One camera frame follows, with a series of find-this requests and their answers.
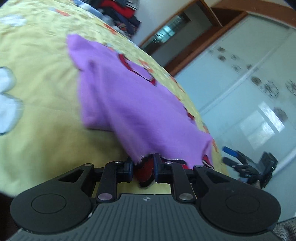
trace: purple t-shirt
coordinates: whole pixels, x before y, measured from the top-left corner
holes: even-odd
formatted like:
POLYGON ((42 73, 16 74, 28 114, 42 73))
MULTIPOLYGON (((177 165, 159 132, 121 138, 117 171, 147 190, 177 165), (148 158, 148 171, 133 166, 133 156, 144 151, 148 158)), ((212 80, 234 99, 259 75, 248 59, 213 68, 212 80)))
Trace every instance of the purple t-shirt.
POLYGON ((80 70, 79 100, 85 127, 113 131, 134 163, 159 153, 189 168, 211 159, 212 138, 200 131, 183 104, 143 67, 79 35, 68 35, 69 55, 80 70))

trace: blue handle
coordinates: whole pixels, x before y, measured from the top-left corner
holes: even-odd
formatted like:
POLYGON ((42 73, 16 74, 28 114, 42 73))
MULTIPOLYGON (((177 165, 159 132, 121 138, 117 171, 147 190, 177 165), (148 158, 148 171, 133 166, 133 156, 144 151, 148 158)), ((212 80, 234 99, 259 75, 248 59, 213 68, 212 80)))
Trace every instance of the blue handle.
POLYGON ((153 155, 153 172, 156 183, 159 183, 158 174, 161 172, 162 161, 158 153, 153 155))
POLYGON ((232 150, 232 149, 230 149, 230 148, 228 148, 226 146, 222 147, 222 151, 224 151, 225 153, 227 153, 227 154, 229 154, 231 156, 234 156, 234 157, 238 157, 239 156, 236 151, 234 151, 234 150, 232 150))

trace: logo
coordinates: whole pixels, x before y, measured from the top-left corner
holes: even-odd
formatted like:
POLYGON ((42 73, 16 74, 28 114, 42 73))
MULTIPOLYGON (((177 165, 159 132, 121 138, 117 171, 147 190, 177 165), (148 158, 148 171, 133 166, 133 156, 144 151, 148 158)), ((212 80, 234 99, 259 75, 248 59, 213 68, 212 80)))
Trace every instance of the logo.
POLYGON ((146 196, 146 197, 143 198, 143 200, 146 201, 146 202, 148 202, 148 201, 151 200, 151 198, 146 196))

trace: white flower pattern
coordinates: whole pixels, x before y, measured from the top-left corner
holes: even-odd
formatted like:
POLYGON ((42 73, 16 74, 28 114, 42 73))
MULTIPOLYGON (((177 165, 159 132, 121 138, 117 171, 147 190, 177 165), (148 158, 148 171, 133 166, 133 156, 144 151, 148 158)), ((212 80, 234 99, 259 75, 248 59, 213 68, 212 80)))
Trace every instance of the white flower pattern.
POLYGON ((0 18, 0 22, 3 24, 9 24, 13 27, 23 26, 27 23, 27 20, 20 15, 7 15, 0 18))
POLYGON ((15 85, 12 71, 0 67, 0 136, 11 131, 22 115, 22 101, 5 92, 15 85))

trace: metal pin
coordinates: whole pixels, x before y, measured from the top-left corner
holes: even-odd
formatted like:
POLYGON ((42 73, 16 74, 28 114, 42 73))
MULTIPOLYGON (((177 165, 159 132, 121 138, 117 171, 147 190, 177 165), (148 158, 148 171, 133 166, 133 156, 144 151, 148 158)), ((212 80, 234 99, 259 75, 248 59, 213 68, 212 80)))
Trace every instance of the metal pin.
POLYGON ((98 195, 98 199, 102 200, 102 201, 108 201, 110 200, 111 198, 113 198, 112 194, 110 193, 101 193, 100 195, 98 195))
POLYGON ((193 196, 190 193, 182 193, 180 194, 179 198, 183 201, 189 201, 193 198, 193 196))

